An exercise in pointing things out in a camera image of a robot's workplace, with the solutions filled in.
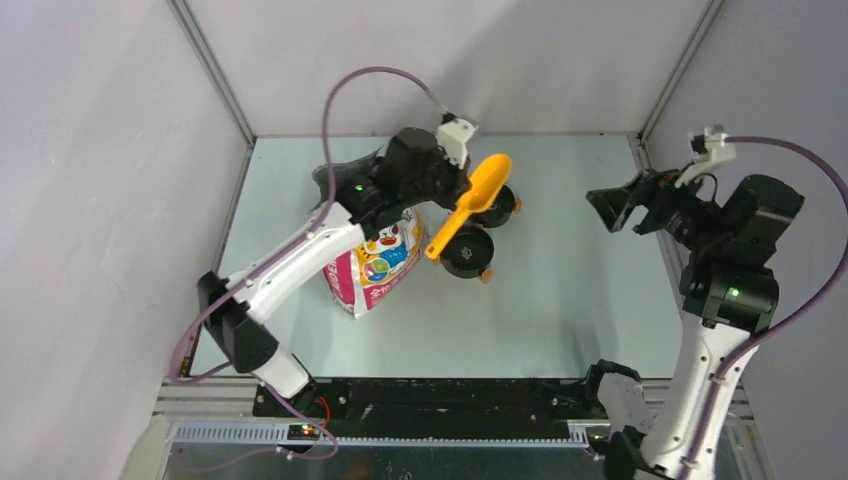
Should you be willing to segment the yellow plastic food scoop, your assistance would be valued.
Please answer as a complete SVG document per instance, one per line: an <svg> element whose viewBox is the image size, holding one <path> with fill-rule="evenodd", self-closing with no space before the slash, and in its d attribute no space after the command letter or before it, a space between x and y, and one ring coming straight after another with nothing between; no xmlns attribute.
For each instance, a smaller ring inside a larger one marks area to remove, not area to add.
<svg viewBox="0 0 848 480"><path fill-rule="evenodd" d="M425 255L436 260L474 214L489 209L506 184L512 170L512 159L504 153L484 159L470 175L470 189L456 201L456 208L428 244Z"/></svg>

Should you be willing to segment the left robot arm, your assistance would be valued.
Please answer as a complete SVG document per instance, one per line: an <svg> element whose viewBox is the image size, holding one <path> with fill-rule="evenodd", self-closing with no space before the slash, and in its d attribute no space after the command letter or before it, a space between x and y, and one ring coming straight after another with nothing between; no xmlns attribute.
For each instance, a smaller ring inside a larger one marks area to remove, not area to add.
<svg viewBox="0 0 848 480"><path fill-rule="evenodd" d="M338 257L402 220L427 202L452 209L470 191L468 144L476 126L454 119L429 132L408 127L383 149L312 173L320 200L306 223L276 250L222 278L198 282L200 323L227 362L262 381L292 416L316 403L313 380L302 363L268 330L283 301Z"/></svg>

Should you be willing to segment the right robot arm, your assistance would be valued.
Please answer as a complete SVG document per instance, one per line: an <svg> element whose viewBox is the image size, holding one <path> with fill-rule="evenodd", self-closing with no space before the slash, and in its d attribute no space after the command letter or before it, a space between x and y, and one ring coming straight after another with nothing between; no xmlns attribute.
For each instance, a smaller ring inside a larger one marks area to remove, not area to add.
<svg viewBox="0 0 848 480"><path fill-rule="evenodd" d="M581 392L585 411L611 422L603 461L608 479L714 477L733 393L778 304L767 262L804 203L766 175L745 177L724 204L699 197L700 179L683 185L679 176L646 169L621 187L586 196L609 231L619 231L642 206L647 212L637 234L666 232L690 253L678 286L687 314L680 352L653 423L644 423L628 378L599 379Z"/></svg>

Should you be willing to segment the cat food bag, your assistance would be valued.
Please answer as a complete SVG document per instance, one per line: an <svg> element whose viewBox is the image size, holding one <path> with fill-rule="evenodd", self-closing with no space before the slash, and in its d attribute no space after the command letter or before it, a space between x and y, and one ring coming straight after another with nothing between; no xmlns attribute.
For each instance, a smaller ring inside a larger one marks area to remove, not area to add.
<svg viewBox="0 0 848 480"><path fill-rule="evenodd" d="M426 237L420 210L410 207L398 222L327 264L323 275L336 303L355 318L373 310L420 260Z"/></svg>

